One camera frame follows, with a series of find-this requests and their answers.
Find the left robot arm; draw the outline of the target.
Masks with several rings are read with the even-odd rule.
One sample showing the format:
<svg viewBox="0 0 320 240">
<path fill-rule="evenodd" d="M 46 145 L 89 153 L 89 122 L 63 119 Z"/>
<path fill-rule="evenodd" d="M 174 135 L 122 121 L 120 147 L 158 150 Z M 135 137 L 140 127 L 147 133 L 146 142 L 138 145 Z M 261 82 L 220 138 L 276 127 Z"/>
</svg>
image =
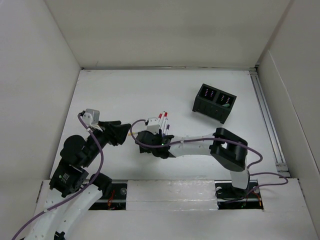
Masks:
<svg viewBox="0 0 320 240">
<path fill-rule="evenodd" d="M 28 222 L 34 223 L 26 240 L 68 240 L 80 219 L 100 198 L 112 191 L 112 179 L 101 173 L 104 164 L 103 148 L 122 145 L 131 124 L 120 121 L 80 123 L 88 138 L 68 137 L 60 152 L 61 160 L 49 182 L 44 210 Z"/>
</svg>

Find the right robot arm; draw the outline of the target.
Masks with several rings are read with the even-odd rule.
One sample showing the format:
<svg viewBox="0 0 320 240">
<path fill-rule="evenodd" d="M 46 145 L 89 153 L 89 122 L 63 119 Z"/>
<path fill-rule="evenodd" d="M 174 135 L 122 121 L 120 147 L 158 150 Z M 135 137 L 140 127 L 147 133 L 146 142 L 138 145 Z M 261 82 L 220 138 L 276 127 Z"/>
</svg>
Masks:
<svg viewBox="0 0 320 240">
<path fill-rule="evenodd" d="M 249 192 L 248 142 L 223 127 L 197 137 L 162 136 L 144 130 L 138 133 L 135 143 L 141 153 L 162 159 L 191 155 L 213 157 L 229 170 L 231 191 L 235 196 L 243 197 Z"/>
</svg>

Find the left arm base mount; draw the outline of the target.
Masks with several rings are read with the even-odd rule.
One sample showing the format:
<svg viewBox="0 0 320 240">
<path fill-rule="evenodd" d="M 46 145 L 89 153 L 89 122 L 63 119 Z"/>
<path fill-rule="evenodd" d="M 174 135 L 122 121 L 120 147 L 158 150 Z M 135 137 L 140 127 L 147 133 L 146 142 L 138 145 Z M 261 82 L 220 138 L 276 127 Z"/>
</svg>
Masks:
<svg viewBox="0 0 320 240">
<path fill-rule="evenodd" d="M 93 185 L 102 190 L 102 197 L 90 208 L 91 211 L 122 211 L 126 210 L 128 181 L 112 180 L 110 177 L 100 173 L 93 181 Z"/>
</svg>

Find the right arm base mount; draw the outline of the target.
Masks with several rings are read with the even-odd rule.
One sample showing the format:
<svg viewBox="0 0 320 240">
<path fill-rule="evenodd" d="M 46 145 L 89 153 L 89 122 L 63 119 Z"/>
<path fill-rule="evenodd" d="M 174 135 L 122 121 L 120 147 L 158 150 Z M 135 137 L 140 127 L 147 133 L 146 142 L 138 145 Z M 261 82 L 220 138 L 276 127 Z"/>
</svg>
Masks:
<svg viewBox="0 0 320 240">
<path fill-rule="evenodd" d="M 215 197 L 218 210 L 263 210 L 260 189 L 256 181 L 250 181 L 247 189 L 235 188 L 230 181 L 215 182 Z"/>
</svg>

